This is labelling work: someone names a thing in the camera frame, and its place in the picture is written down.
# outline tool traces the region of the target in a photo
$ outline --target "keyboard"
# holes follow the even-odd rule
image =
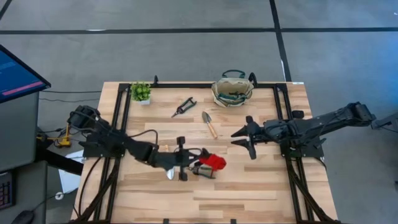
[[[0,210],[15,204],[15,183],[12,171],[0,173]]]

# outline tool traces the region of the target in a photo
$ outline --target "green plant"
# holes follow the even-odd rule
[[[131,98],[135,101],[148,100],[150,98],[150,84],[133,83],[131,85]]]

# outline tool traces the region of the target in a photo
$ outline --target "monitor screen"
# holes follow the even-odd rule
[[[0,45],[0,103],[50,86],[47,80]]]

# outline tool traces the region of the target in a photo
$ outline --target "canvas bag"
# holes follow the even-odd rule
[[[238,72],[239,78],[228,78],[229,72]],[[223,77],[211,86],[214,102],[220,106],[241,106],[252,96],[254,86],[245,78],[246,74],[240,70],[228,70]]]

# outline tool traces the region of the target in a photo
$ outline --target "potted plant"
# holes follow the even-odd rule
[[[133,83],[131,85],[131,99],[138,101],[141,105],[148,105],[150,103],[150,84]]]

